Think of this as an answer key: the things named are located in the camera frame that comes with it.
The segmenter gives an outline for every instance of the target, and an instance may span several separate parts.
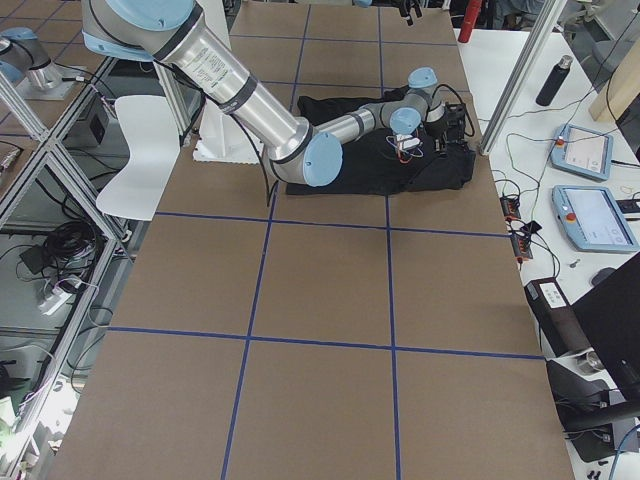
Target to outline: white chair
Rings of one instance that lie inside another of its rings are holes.
[[[178,128],[165,97],[120,97],[115,108],[130,158],[102,189],[96,205],[108,215],[148,221],[180,153]]]

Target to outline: tablet screen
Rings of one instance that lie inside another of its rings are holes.
[[[566,193],[588,243],[631,245],[631,240],[603,191],[569,188]]]
[[[565,162],[568,165],[597,173],[604,171],[607,137],[571,127],[567,140]]]

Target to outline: small robot arm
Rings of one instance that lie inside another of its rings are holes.
[[[30,29],[9,28],[0,32],[0,71],[11,82],[25,75],[35,88],[51,90],[62,83],[62,73]]]
[[[264,143],[268,167],[286,182],[331,183],[342,165],[341,144],[377,128],[405,134],[425,122],[435,133],[446,129],[430,68],[411,74],[403,100],[365,105],[314,127],[294,117],[229,51],[207,27],[195,0],[82,0],[82,7],[90,50],[178,68]]]

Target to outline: grid of blue tape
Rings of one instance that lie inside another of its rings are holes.
[[[55,20],[56,22],[78,22],[78,20],[69,20],[69,19],[58,19],[58,18],[53,18],[55,16],[56,13],[58,13],[62,7],[64,7],[66,2],[60,2],[60,6],[58,6],[58,8],[56,8],[53,12],[51,12],[51,14],[46,17],[45,19],[42,18],[33,18],[33,17],[14,17],[13,15],[21,8],[24,6],[24,4],[27,3],[27,0],[22,0],[20,2],[20,4],[11,12],[9,12],[9,14],[6,17],[0,17],[0,30],[2,30],[2,24],[4,23],[5,20],[11,18],[13,20],[43,20],[42,24],[38,26],[38,28],[36,28],[34,30],[34,33],[38,33],[38,31],[44,27],[47,22],[49,20]],[[55,45],[64,45],[64,47],[62,48],[62,50],[60,50],[60,53],[58,53],[55,58],[53,59],[54,61],[57,61],[62,55],[64,55],[64,52],[67,50],[67,48],[69,48],[70,45],[73,45],[74,43],[76,43],[78,37],[82,35],[82,32],[78,32],[76,35],[74,35],[74,37],[68,41],[68,42],[51,42],[51,41],[47,41],[44,42],[45,43],[45,48],[46,48],[46,44],[51,43],[51,44],[55,44]],[[2,124],[7,120],[7,118],[9,118],[9,116],[11,115],[11,113],[7,113],[5,114],[4,117],[2,117],[2,119],[0,120],[0,128],[2,127]],[[6,136],[6,137],[29,137],[29,135],[27,135],[27,133],[4,133],[0,131],[0,135]]]
[[[17,11],[26,0],[23,0],[20,5],[14,10]],[[49,20],[55,15],[58,10],[62,8],[61,6],[56,9],[46,20]],[[296,89],[299,85],[303,85],[299,83],[299,75],[300,75],[300,66],[302,62],[302,56],[304,53],[304,46],[306,40],[313,40],[312,38],[307,37],[307,29],[309,26],[309,19],[312,13],[313,7],[310,6],[307,18],[305,22],[304,34],[302,37],[302,44],[300,47],[300,54],[298,57],[298,64],[296,67],[296,75],[295,80],[293,82],[293,92],[291,95],[290,108],[293,108],[293,102],[296,95]],[[384,73],[382,68],[382,45],[383,43],[403,43],[408,44],[408,42],[383,42],[382,34],[381,34],[381,14],[378,10],[378,40],[375,41],[379,45],[379,55],[380,55],[380,93],[385,89],[384,84]],[[2,21],[4,19],[0,19],[0,27],[2,26]],[[46,24],[43,22],[40,25],[41,28]],[[56,57],[59,58],[60,55],[64,53],[66,48],[73,44],[76,40],[77,35],[70,42],[60,42],[64,43],[65,47],[60,52],[60,54]],[[286,83],[286,82],[267,82],[267,83]],[[317,86],[333,86],[328,84],[311,84],[305,83],[304,85],[317,85]],[[420,348],[420,347],[407,347],[396,344],[396,332],[395,332],[395,310],[394,310],[394,293],[393,293],[393,264],[392,264],[392,238],[391,233],[393,231],[407,231],[407,232],[418,232],[418,233],[427,233],[427,234],[443,234],[443,235],[467,235],[467,236],[481,236],[481,237],[496,237],[496,238],[508,238],[507,234],[495,234],[495,233],[484,233],[484,232],[466,232],[466,231],[452,231],[452,230],[434,230],[434,229],[419,229],[419,228],[402,228],[402,227],[392,227],[391,226],[391,218],[390,218],[390,209],[389,209],[389,199],[385,198],[385,225],[384,226],[370,226],[370,225],[350,225],[350,224],[333,224],[333,223],[317,223],[317,222],[303,222],[303,221],[293,221],[293,220],[276,220],[274,219],[274,212],[277,205],[277,195],[274,196],[274,201],[271,205],[269,216],[267,219],[261,218],[250,218],[250,217],[234,217],[234,216],[219,216],[219,215],[199,215],[199,214],[188,214],[188,213],[180,213],[180,212],[158,212],[157,215],[161,216],[179,216],[179,217],[190,217],[190,218],[202,218],[202,219],[217,219],[217,220],[228,220],[228,221],[242,221],[242,222],[263,222],[267,224],[267,229],[264,238],[262,257],[260,260],[260,266],[258,269],[258,275],[256,279],[256,287],[255,293],[251,308],[251,315],[249,319],[249,325],[247,328],[246,335],[233,335],[233,334],[223,334],[223,333],[215,333],[215,332],[196,332],[196,331],[180,331],[180,330],[160,330],[160,329],[147,329],[147,328],[135,328],[135,327],[110,327],[109,330],[115,332],[126,332],[126,333],[146,333],[146,334],[155,334],[155,335],[175,335],[175,336],[192,336],[192,337],[209,337],[209,338],[219,338],[219,339],[231,339],[231,340],[240,340],[244,342],[244,350],[242,355],[242,363],[240,367],[240,373],[238,377],[238,382],[236,386],[236,393],[234,398],[234,405],[231,414],[231,421],[229,424],[229,431],[227,433],[227,442],[225,447],[225,455],[224,462],[221,472],[221,480],[226,480],[227,472],[229,468],[229,462],[231,458],[231,452],[233,447],[233,436],[235,431],[235,425],[238,417],[238,410],[240,407],[240,401],[242,396],[242,389],[244,384],[244,377],[246,372],[246,367],[250,355],[250,346],[252,342],[267,342],[267,343],[288,343],[288,344],[301,344],[301,345],[315,345],[315,346],[328,346],[328,347],[341,347],[341,348],[356,348],[356,349],[369,349],[369,350],[383,350],[388,351],[391,357],[391,375],[392,375],[392,396],[393,396],[393,418],[394,418],[394,436],[395,436],[395,467],[396,467],[396,480],[402,479],[402,461],[401,461],[401,442],[400,442],[400,413],[399,413],[399,403],[398,403],[398,373],[397,373],[397,352],[414,352],[414,353],[422,353],[422,354],[439,354],[439,355],[461,355],[461,356],[475,356],[475,357],[492,357],[492,358],[503,358],[503,359],[522,359],[522,360],[542,360],[543,357],[537,355],[524,355],[524,354],[515,354],[515,353],[498,353],[498,352],[481,352],[481,351],[466,351],[466,350],[451,350],[451,349],[435,349],[435,348]],[[274,224],[291,224],[291,225],[315,225],[315,226],[329,226],[336,228],[355,228],[355,229],[376,229],[383,230],[386,232],[387,237],[387,275],[388,275],[388,285],[389,285],[389,329],[390,329],[390,345],[374,345],[374,344],[364,344],[364,343],[349,343],[349,342],[330,342],[330,341],[320,341],[320,340],[305,340],[305,339],[293,339],[293,338],[278,338],[278,337],[265,337],[265,336],[255,336],[253,335],[253,325],[255,321],[255,315],[258,305],[258,300],[260,297],[260,289],[262,286],[262,276],[264,272],[264,266],[266,257],[269,250],[269,238],[271,234],[271,229]]]

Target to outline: black cable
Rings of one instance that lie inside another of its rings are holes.
[[[507,196],[507,197],[511,197],[511,198],[515,198],[517,200],[518,203],[520,203],[520,195],[522,195],[522,191],[520,190],[520,185],[518,185],[516,182],[514,182],[513,180],[509,179],[509,178],[499,178],[497,180],[494,180],[493,183],[505,183],[505,184],[510,184],[516,187],[516,190],[518,190],[518,193],[513,193],[510,195],[505,195],[504,194],[504,189],[506,187],[506,185],[503,186],[502,188],[502,196]]]
[[[89,312],[91,310],[105,310],[107,312],[109,312],[109,314],[111,314],[111,316],[113,317],[113,310],[111,310],[109,307],[103,307],[101,305],[92,305],[91,307],[89,307]],[[87,312],[87,315],[89,316],[89,319],[93,322],[93,319],[91,318],[91,314]],[[82,330],[80,330],[78,332],[78,334],[76,335],[76,338],[80,337],[80,335],[84,335],[85,333],[91,332],[92,330],[95,330],[96,328],[106,328],[109,326],[110,322],[107,322],[105,324],[98,324],[98,323],[92,323],[91,326],[85,327]],[[74,362],[75,364],[71,363],[71,361],[67,358],[66,362],[67,365],[72,368],[75,371],[86,371],[86,370],[91,370],[92,367],[80,367],[79,366],[79,362],[80,362],[81,356],[78,355],[78,359],[76,359],[76,361]]]
[[[98,180],[99,178],[106,177],[108,175],[115,175],[116,173],[119,173],[119,170],[115,170],[113,172],[102,172],[98,175],[94,175],[93,177],[89,177],[89,181],[93,182],[94,180]]]
[[[614,165],[620,165],[623,167],[640,168],[640,164],[637,164],[637,163],[627,163],[627,162],[621,162],[619,160],[611,160],[611,163],[613,163]]]
[[[22,148],[20,145],[16,145],[15,143],[11,143],[11,142],[7,142],[5,140],[0,140],[0,143],[3,143],[5,145],[10,145],[12,147],[17,148],[18,150],[20,150],[21,152],[24,152],[24,148]]]
[[[9,252],[11,252],[12,250],[15,250],[16,248],[20,248],[20,247],[33,247],[33,245],[30,245],[30,244],[27,244],[27,243],[24,243],[22,245],[15,245],[15,246],[11,247],[10,249],[5,250],[4,253],[2,255],[0,255],[0,261],[4,257],[6,257]]]
[[[86,221],[71,221],[64,223],[47,235],[42,244],[46,258],[53,264],[56,270],[58,281],[67,275],[77,275],[81,280],[85,280],[91,275],[95,262],[99,258],[99,251],[102,249],[100,235],[94,226]],[[70,263],[86,259],[84,265],[70,268]],[[86,286],[83,284],[77,288],[77,292],[83,291]]]
[[[547,252],[549,252],[549,254],[551,255],[551,261],[553,263],[553,278],[557,279],[560,276],[560,268],[562,266],[562,264],[560,263],[560,259],[558,258],[558,256],[553,253],[553,251],[551,251],[551,249],[549,248],[549,244],[540,236],[538,235],[538,238],[540,238],[543,242],[544,245],[541,243],[536,242],[533,239],[529,239],[529,241],[534,244],[537,245],[540,248],[543,248],[544,250],[546,250]]]
[[[467,104],[464,103],[464,101],[462,100],[462,97],[460,96],[460,94],[454,90],[453,87],[451,87],[450,85],[447,85],[446,83],[441,83],[440,85],[438,85],[435,90],[433,91],[433,95],[435,96],[435,94],[438,92],[438,90],[440,88],[446,88],[447,90],[449,90],[451,93],[453,93],[456,98],[458,99],[458,101],[460,102],[460,105],[462,105],[462,108],[464,108],[464,114],[467,117],[467,120],[469,120],[469,125],[471,126],[471,133],[467,133],[466,131],[464,132],[464,134],[468,137],[473,137],[476,134],[476,127],[473,125],[473,120],[471,120],[471,115],[469,115],[469,110],[467,109]]]
[[[105,337],[106,333],[103,333],[102,335],[100,335],[98,338],[96,338],[93,343],[91,343],[91,345],[89,345],[86,349],[84,349],[84,351],[78,356],[77,360],[76,360],[76,366],[80,363],[80,361],[85,357],[85,355],[87,355],[87,353],[89,353],[91,351],[91,349],[93,347],[95,347],[98,343],[100,343],[102,341],[102,339]],[[78,390],[75,385],[73,384],[73,380],[75,378],[75,374],[76,374],[77,369],[73,368],[71,370],[71,376],[69,378],[69,384],[71,385],[71,388],[73,389],[74,392],[76,392],[77,394],[82,394],[81,390]]]
[[[524,139],[530,140],[532,142],[550,142],[550,141],[555,141],[555,139],[554,138],[536,139],[536,138],[530,138],[530,137],[527,137],[525,135],[521,135],[519,133],[513,133],[513,132],[507,134],[507,136],[505,138],[505,142],[506,142],[506,146],[507,146],[507,153],[509,154],[509,160],[511,162],[511,168],[513,170],[515,170],[516,172],[518,172],[519,174],[524,175],[528,179],[532,180],[536,184],[536,187],[534,189],[522,190],[521,193],[539,191],[540,190],[540,181],[542,180],[542,176],[540,176],[540,179],[537,179],[537,178],[529,175],[527,172],[516,168],[515,163],[514,163],[514,159],[513,159],[513,155],[511,154],[511,147],[509,146],[509,138],[511,136],[524,138]]]
[[[209,95],[207,92],[205,92],[199,85],[197,85],[195,82],[193,82],[193,80],[191,80],[189,77],[187,77],[183,72],[181,72],[178,69],[172,68],[169,65],[166,65],[162,62],[159,62],[157,60],[154,60],[158,65],[160,65],[161,67],[166,68],[167,70],[171,71],[172,73],[175,74],[176,76],[176,80],[178,81],[178,83],[181,83],[182,85],[192,88],[194,90],[199,91],[201,94],[203,94],[205,96],[206,99],[211,100],[216,106],[220,106],[220,102],[216,101],[215,98],[213,98],[211,95]],[[253,152],[256,156],[256,158],[258,159],[258,164],[260,165],[260,170],[262,171],[262,177],[264,179],[264,184],[265,184],[265,195],[266,195],[266,200],[267,200],[267,207],[270,205],[271,203],[271,195],[273,194],[273,191],[275,190],[275,184],[273,184],[273,186],[271,188],[269,188],[269,177],[267,176],[267,169],[264,165],[264,163],[262,162],[262,157],[260,155],[260,152],[258,151],[258,147],[256,146],[255,142],[253,141],[253,139],[251,138],[251,135],[249,134],[249,132],[247,131],[247,129],[244,127],[244,125],[242,125],[242,123],[240,123],[240,121],[236,118],[235,115],[231,114],[229,115],[233,121],[236,123],[236,125],[238,125],[238,127],[240,127],[240,130],[242,130],[242,133],[244,133],[244,135],[247,137],[247,140],[249,140],[249,143],[251,144],[251,148],[253,149]]]
[[[47,190],[47,187],[44,186],[44,184],[39,180],[39,179],[35,179],[35,183],[36,185],[38,185],[38,187],[40,187],[40,190],[42,190],[42,192],[51,199],[52,202],[60,205],[60,207],[62,208],[62,213],[65,214],[65,216],[69,217],[72,220],[77,220],[82,218],[82,215],[80,215],[78,212],[72,210],[71,208],[69,208],[68,205],[66,205],[63,201],[58,200],[56,197],[54,197],[51,192],[49,192],[49,190]]]
[[[87,152],[86,150],[83,150],[83,149],[81,149],[81,148],[75,148],[75,147],[74,147],[74,148],[67,148],[67,150],[69,150],[70,152],[80,152],[80,153],[83,153],[83,154],[85,154],[87,157],[92,158],[93,160],[95,160],[96,162],[98,162],[100,165],[102,165],[102,166],[103,166],[103,167],[105,167],[105,168],[108,168],[109,170],[113,170],[113,171],[116,171],[116,172],[120,171],[120,169],[119,169],[119,168],[112,167],[111,165],[109,165],[109,164],[107,164],[107,163],[103,162],[102,160],[100,160],[96,155],[94,155],[94,154],[92,154],[92,153],[89,153],[89,152]]]
[[[637,16],[638,16],[638,12],[636,12],[636,13],[634,14],[633,18],[632,18],[632,19],[631,19],[631,21],[627,24],[627,26],[626,26],[626,27],[625,27],[625,29],[623,30],[622,34],[624,34],[624,33],[629,29],[629,27],[631,26],[631,24],[633,23],[633,21],[636,19],[636,17],[637,17]],[[599,75],[599,74],[600,74],[600,72],[602,71],[602,67],[604,66],[604,64],[606,63],[606,61],[609,59],[609,57],[613,54],[613,51],[614,51],[614,50],[615,50],[615,48],[617,47],[617,45],[618,45],[618,43],[619,43],[619,41],[620,41],[620,38],[618,38],[618,40],[616,40],[616,42],[614,43],[614,45],[613,45],[613,47],[612,47],[611,51],[609,52],[609,54],[604,58],[604,60],[603,60],[603,61],[602,61],[602,63],[600,64],[600,68],[598,68],[598,71],[597,71],[597,73],[596,73],[595,79],[597,79],[598,75]],[[611,84],[611,82],[607,83],[607,87],[606,87],[606,88],[607,88],[607,91],[605,91],[605,99],[606,99],[606,102],[607,102],[607,107],[609,108],[609,111],[610,111],[610,113],[612,114],[612,117],[613,117],[613,113],[611,112],[610,105],[609,105],[609,100],[608,100],[608,97],[607,97],[607,95],[608,95],[608,88],[609,88],[609,85],[610,85],[610,84]],[[586,98],[591,94],[591,92],[592,92],[592,91],[594,91],[595,89],[596,89],[596,87],[595,87],[595,86],[592,86],[592,87],[589,89],[589,91],[588,91],[588,92],[587,92],[587,93],[586,93],[586,94],[585,94],[585,95],[584,95],[584,96],[583,96],[579,101],[577,101],[578,105],[576,106],[576,108],[575,108],[575,110],[573,111],[573,114],[571,115],[571,117],[569,118],[569,120],[567,120],[567,121],[565,122],[565,127],[571,123],[571,120],[573,120],[573,118],[577,115],[578,110],[580,109],[580,105],[582,104],[582,102],[583,102],[583,101],[584,101],[584,100],[585,100],[585,99],[586,99]],[[566,108],[566,107],[568,107],[569,105],[572,105],[572,104],[574,104],[574,103],[576,103],[576,102],[575,102],[575,101],[574,101],[574,102],[571,102],[570,104],[565,105],[565,107],[563,107],[562,109],[564,109],[564,108]],[[597,137],[600,137],[600,136],[608,135],[608,134],[610,134],[610,133],[612,133],[612,132],[615,132],[616,130],[619,130],[619,127],[618,127],[618,126],[616,126],[616,128],[614,128],[614,129],[612,129],[612,130],[610,130],[610,131],[608,131],[608,132],[600,133],[600,134],[593,135],[593,136],[590,136],[590,137],[581,138],[581,139],[578,139],[578,140],[573,140],[573,141],[571,141],[571,142],[567,142],[567,143],[573,143],[573,142],[578,142],[578,141],[582,141],[582,140],[588,140],[588,139],[590,139],[590,138],[597,138]],[[511,151],[510,151],[510,148],[509,148],[509,137],[510,137],[511,135],[515,135],[515,136],[519,136],[519,137],[522,137],[522,138],[526,138],[527,140],[531,140],[531,141],[555,141],[555,139],[536,140],[536,139],[529,138],[529,137],[526,137],[526,136],[524,136],[524,135],[520,135],[520,134],[517,134],[517,133],[510,133],[510,134],[508,134],[508,135],[507,135],[507,137],[506,137],[507,151],[508,151],[508,153],[509,153],[509,158],[510,158],[510,160],[511,160],[511,167],[512,167],[516,172],[518,172],[518,173],[520,173],[520,174],[522,174],[522,175],[524,175],[524,176],[526,176],[526,177],[530,178],[531,180],[533,180],[533,181],[535,182],[535,184],[536,184],[535,189],[528,189],[528,190],[523,190],[523,191],[522,191],[522,193],[526,193],[526,192],[530,192],[530,191],[535,191],[535,192],[536,192],[536,198],[535,198],[535,200],[534,200],[534,204],[533,204],[533,207],[532,207],[532,210],[531,210],[531,212],[532,212],[532,213],[531,213],[531,220],[533,220],[533,212],[535,211],[535,207],[536,207],[536,205],[537,205],[538,198],[539,198],[539,196],[540,196],[540,185],[541,185],[541,182],[542,182],[542,177],[544,176],[544,173],[545,173],[545,171],[546,171],[546,169],[547,169],[547,165],[549,164],[549,160],[550,160],[550,158],[551,158],[551,150],[549,150],[549,154],[547,155],[547,159],[546,159],[546,161],[545,161],[545,164],[544,164],[544,167],[543,167],[543,169],[542,169],[542,173],[540,174],[540,177],[539,177],[538,179],[535,179],[535,178],[533,178],[531,175],[529,175],[529,174],[527,174],[527,173],[525,173],[525,172],[523,172],[523,171],[518,170],[517,168],[515,168],[515,165],[514,165],[514,163],[513,163],[513,157],[512,157],[512,155],[511,155]]]
[[[638,16],[638,13],[640,13],[640,12],[636,11],[636,13],[633,15],[633,17],[631,17],[631,20],[629,21],[629,23],[627,23],[627,26],[624,28],[622,33],[618,36],[618,38],[616,39],[616,41],[613,44],[613,47],[611,47],[611,50],[609,51],[609,54],[604,58],[604,60],[602,60],[602,63],[600,64],[600,66],[598,67],[598,71],[596,72],[596,76],[593,77],[594,80],[598,79],[598,75],[600,75],[600,72],[602,72],[604,64],[607,63],[607,60],[609,60],[609,57],[611,55],[613,55],[614,50],[617,48],[618,44],[620,43],[620,40],[622,40],[622,38],[624,37],[624,34],[627,33],[627,30],[629,30],[629,28],[631,28],[631,25],[633,24],[633,22],[635,21],[636,17]]]
[[[111,88],[109,87],[109,85],[107,85],[107,83],[102,80],[98,75],[96,75],[95,73],[91,73],[87,70],[84,70],[82,68],[78,68],[78,67],[70,67],[69,65],[64,65],[62,63],[56,62],[56,65],[60,66],[60,67],[64,67],[64,68],[69,68],[71,70],[77,70],[78,72],[82,72],[82,73],[86,73],[87,75],[89,75],[91,78],[95,78],[97,82],[100,82],[102,85],[104,85],[104,88],[107,89],[107,91],[113,96],[113,98],[117,98],[118,96],[113,92],[113,90],[111,90]]]
[[[253,153],[255,153],[256,158],[258,159],[258,163],[260,164],[260,171],[262,172],[262,178],[264,179],[264,188],[265,188],[265,193],[267,195],[267,207],[268,207],[271,204],[271,194],[273,193],[273,188],[275,187],[276,183],[274,182],[273,186],[271,188],[269,187],[269,177],[267,176],[267,169],[265,168],[264,163],[262,162],[262,157],[260,155],[260,152],[258,151],[258,147],[253,141],[253,138],[251,138],[251,135],[249,134],[247,129],[244,128],[244,125],[240,123],[240,121],[236,118],[235,115],[230,115],[230,117],[233,119],[236,125],[240,127],[240,130],[242,130],[242,133],[244,133],[245,137],[247,137],[247,139],[249,140],[249,143],[251,144],[251,148],[253,149]]]

